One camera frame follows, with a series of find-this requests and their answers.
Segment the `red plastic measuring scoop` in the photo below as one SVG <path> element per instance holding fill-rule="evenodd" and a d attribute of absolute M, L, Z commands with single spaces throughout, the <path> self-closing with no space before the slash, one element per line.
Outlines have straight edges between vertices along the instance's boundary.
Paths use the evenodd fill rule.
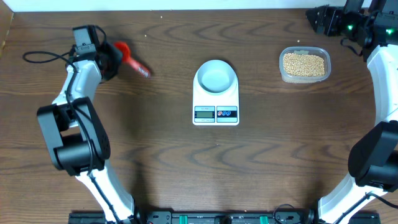
<path fill-rule="evenodd" d="M 113 44 L 123 55 L 122 62 L 128 64 L 131 68 L 133 68 L 137 73 L 142 75 L 144 78 L 150 78 L 151 72 L 150 70 L 144 66 L 142 63 L 138 62 L 136 59 L 132 58 L 131 50 L 127 43 L 125 42 L 115 42 Z"/>

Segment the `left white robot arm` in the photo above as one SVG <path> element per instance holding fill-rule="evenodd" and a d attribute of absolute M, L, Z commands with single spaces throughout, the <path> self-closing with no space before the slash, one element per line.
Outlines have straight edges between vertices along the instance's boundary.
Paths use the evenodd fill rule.
<path fill-rule="evenodd" d="M 111 148 L 93 100 L 103 81 L 118 72 L 122 53 L 100 41 L 99 26 L 73 29 L 75 44 L 61 59 L 67 76 L 62 90 L 37 119 L 50 159 L 58 170 L 83 183 L 104 211 L 106 223 L 140 223 L 134 199 L 120 183 L 109 162 Z"/>

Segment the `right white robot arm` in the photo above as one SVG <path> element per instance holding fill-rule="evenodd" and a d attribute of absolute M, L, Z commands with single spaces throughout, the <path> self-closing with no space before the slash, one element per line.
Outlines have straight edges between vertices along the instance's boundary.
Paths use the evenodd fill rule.
<path fill-rule="evenodd" d="M 397 191 L 397 1 L 346 1 L 306 11 L 312 29 L 358 44 L 373 84 L 374 119 L 350 150 L 348 173 L 309 211 L 309 223 L 379 223 L 364 207 Z"/>

